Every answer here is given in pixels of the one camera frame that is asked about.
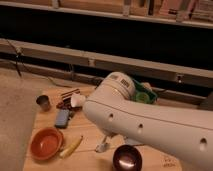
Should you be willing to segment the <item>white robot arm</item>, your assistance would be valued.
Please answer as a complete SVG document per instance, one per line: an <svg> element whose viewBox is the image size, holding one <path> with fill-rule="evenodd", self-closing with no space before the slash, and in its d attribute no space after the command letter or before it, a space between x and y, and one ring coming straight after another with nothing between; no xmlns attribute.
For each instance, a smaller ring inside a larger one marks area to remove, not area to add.
<svg viewBox="0 0 213 171"><path fill-rule="evenodd" d="M110 73L87 97L85 116L101 131L120 134L213 171L213 111L135 102L133 79Z"/></svg>

